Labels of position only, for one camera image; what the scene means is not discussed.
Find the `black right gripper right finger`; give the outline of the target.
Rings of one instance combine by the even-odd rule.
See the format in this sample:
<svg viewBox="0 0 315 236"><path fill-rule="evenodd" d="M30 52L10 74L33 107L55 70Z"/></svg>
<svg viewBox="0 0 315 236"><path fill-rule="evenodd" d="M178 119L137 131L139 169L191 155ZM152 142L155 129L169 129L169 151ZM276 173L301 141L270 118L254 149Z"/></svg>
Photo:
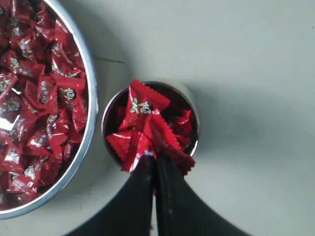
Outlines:
<svg viewBox="0 0 315 236"><path fill-rule="evenodd" d="M208 207L169 156L156 164L157 228L160 236L247 236Z"/></svg>

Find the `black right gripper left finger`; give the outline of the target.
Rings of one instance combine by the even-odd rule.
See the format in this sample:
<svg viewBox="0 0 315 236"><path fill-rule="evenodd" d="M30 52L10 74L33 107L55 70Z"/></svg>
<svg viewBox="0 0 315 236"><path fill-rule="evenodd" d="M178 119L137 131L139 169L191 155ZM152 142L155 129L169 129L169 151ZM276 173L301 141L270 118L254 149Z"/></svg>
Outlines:
<svg viewBox="0 0 315 236"><path fill-rule="evenodd" d="M151 229L154 158L143 156L117 195L70 236L148 236Z"/></svg>

